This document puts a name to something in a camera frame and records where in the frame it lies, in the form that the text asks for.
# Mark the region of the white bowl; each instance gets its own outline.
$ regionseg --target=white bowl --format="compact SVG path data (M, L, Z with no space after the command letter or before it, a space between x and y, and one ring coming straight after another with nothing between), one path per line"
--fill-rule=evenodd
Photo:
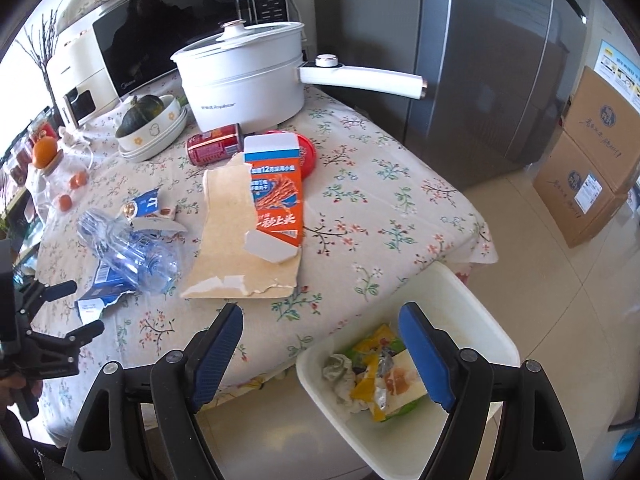
M137 150L127 151L120 146L120 155L129 162L143 162L166 150L177 139L187 125L187 109L183 108L180 116L169 129L157 136L152 142Z
M157 117L153 118L132 134L118 139L118 143L123 150L133 152L134 150L143 148L159 137L161 133L167 131L169 127L178 120L180 116L180 103L178 99L172 95L163 95L160 98L164 103L164 110L162 110Z

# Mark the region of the small orange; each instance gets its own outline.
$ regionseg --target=small orange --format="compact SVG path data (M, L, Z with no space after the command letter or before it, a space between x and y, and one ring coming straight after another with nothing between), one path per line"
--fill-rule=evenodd
M42 137L33 145L33 165L39 170L43 170L54 159L57 152L57 140L53 137Z
M58 198L58 209L60 209L60 211L69 211L72 205L73 202L71 202L71 197L69 195L60 195Z
M78 171L74 175L74 178L76 180L76 184L78 184L78 187L86 186L86 181L87 181L86 171Z

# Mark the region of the red lid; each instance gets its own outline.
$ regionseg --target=red lid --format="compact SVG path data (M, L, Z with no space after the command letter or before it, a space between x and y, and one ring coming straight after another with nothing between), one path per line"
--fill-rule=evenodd
M265 134L290 134L287 130L269 130ZM302 180L305 180L316 167L316 147L305 136L296 133L298 136L298 142L300 144L300 173L302 174Z

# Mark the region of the white tablecloth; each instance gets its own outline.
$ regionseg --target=white tablecloth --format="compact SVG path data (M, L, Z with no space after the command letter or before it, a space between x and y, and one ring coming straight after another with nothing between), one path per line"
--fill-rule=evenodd
M170 75L142 94L181 92ZM484 220L456 189L375 124L316 88L305 89L303 110L282 126L307 136L318 149L316 169L305 180L305 240L299 287L282 300L239 300L244 333L223 378L218 400L258 387L291 364L314 342L340 330L380 297L387 297L434 259L456 264L497 259ZM168 240L184 272L198 257L205 219L202 172L186 156L190 119L180 138L158 156L133 164L118 154L114 139L122 108L85 128L96 166L88 192L64 216L48 222L38 258L44 283L74 279L76 297L94 275L96 258L76 235L76 219L89 206L114 216L131 196L161 187L162 203L177 205L186 234ZM40 406L52 434L70 434L100 368L110 360L124 367L155 362L183 348L207 328L223 300L182 300L177 289L163 296L121 298L103 313L104 334L82 349L80 374L46 381ZM81 323L69 297L41 309L34 327L63 335ZM145 422L154 423L152 412Z

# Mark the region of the trash bin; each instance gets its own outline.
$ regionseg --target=trash bin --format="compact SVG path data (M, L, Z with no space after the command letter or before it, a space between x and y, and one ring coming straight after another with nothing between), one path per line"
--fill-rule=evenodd
M419 478L447 413L424 398L412 412L385 422L374 422L368 411L349 415L336 403L331 385L322 378L322 368L329 355L350 348L382 323L398 333L398 312L407 301L415 301L432 325L446 330L459 348L474 348L492 363L520 366L513 341L455 274L438 262L391 297L372 304L359 319L302 352L296 368L306 392L350 446L385 480ZM488 419L500 404L491 404Z

